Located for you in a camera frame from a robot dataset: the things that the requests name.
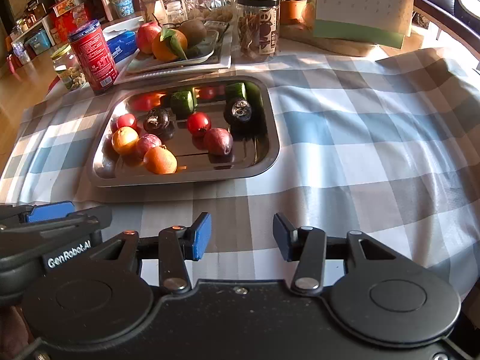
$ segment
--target gold jar lid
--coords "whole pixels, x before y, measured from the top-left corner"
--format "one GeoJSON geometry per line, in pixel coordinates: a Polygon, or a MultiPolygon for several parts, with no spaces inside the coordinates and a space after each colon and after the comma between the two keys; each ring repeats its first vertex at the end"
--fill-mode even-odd
{"type": "Polygon", "coordinates": [[[70,50],[71,50],[70,44],[66,44],[61,48],[59,48],[56,52],[54,52],[50,58],[51,59],[60,58],[61,56],[64,56],[65,54],[67,54],[70,50]]]}

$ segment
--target calendar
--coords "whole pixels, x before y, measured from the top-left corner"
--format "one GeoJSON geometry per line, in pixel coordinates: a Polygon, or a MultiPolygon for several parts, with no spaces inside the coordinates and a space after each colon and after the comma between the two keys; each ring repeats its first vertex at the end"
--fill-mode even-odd
{"type": "Polygon", "coordinates": [[[401,47],[412,10],[413,0],[316,0],[314,34],[401,47]]]}

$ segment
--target plastic storage box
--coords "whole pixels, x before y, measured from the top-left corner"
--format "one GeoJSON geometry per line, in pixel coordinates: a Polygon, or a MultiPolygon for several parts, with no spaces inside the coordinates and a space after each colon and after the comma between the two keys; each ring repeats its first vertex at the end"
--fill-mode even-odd
{"type": "Polygon", "coordinates": [[[33,37],[27,40],[25,44],[29,44],[38,56],[44,51],[50,49],[50,40],[45,30],[36,33],[33,37]]]}

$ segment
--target red can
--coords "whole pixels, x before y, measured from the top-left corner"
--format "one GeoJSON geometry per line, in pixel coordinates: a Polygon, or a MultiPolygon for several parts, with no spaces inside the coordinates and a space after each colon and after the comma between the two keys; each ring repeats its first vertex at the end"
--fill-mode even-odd
{"type": "Polygon", "coordinates": [[[68,38],[95,94],[105,92],[115,82],[118,71],[99,21],[89,21],[68,38]]]}

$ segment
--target blue and white tablecloth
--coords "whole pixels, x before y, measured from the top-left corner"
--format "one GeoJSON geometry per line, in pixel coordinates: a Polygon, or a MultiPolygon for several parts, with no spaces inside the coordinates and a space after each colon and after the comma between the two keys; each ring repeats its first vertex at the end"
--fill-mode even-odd
{"type": "MultiPolygon", "coordinates": [[[[87,156],[111,105],[84,88],[27,110],[0,179],[1,203],[109,204],[111,237],[141,236],[213,216],[198,278],[288,278],[272,236],[279,211],[296,226],[345,237],[361,230],[436,271],[465,296],[480,262],[480,75],[441,51],[380,61],[321,54],[284,41],[272,61],[236,64],[268,87],[280,154],[253,178],[166,186],[92,187],[87,156]]],[[[477,307],[475,301],[470,304],[477,307]]]]}

